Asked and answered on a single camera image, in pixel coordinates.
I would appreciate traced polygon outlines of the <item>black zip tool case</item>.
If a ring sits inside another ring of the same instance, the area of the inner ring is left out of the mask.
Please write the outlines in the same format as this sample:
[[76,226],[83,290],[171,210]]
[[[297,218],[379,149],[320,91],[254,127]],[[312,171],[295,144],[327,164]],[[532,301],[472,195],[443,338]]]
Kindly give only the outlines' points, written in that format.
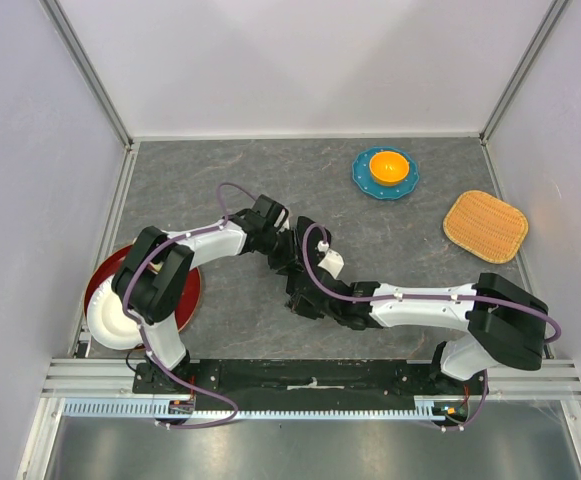
[[[289,300],[286,306],[292,313],[316,320],[325,317],[324,308],[328,306],[330,297],[318,288],[309,274],[306,272],[305,260],[303,257],[303,239],[306,230],[314,224],[314,221],[306,216],[299,216],[295,226],[292,228],[294,259],[286,267],[287,283],[286,293]],[[318,250],[317,244],[323,239],[321,230],[316,227],[308,236],[308,260],[313,274],[323,286],[332,283],[331,275],[318,263],[324,255]]]

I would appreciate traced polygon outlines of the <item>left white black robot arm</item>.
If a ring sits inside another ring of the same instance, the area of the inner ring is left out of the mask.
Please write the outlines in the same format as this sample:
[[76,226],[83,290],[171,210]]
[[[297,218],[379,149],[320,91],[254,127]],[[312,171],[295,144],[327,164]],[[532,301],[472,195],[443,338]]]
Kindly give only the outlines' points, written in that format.
[[252,207],[195,230],[172,233],[150,226],[140,232],[111,288],[123,314],[136,324],[149,360],[157,365],[155,382],[166,392],[181,392],[190,378],[181,363],[187,350],[175,318],[189,272],[225,257],[282,251],[288,218],[286,207],[261,195]]

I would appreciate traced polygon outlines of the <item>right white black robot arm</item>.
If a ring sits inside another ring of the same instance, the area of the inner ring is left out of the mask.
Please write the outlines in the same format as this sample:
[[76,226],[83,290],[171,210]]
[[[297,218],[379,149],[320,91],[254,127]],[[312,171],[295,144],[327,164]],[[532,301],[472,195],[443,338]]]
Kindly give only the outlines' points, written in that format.
[[329,317],[352,330],[421,326],[460,332],[461,338],[438,346],[427,371],[430,386],[443,394],[498,365],[537,371],[545,345],[561,335],[545,303],[494,273],[453,287],[403,288],[346,284],[319,269],[292,274],[286,292],[295,314]]

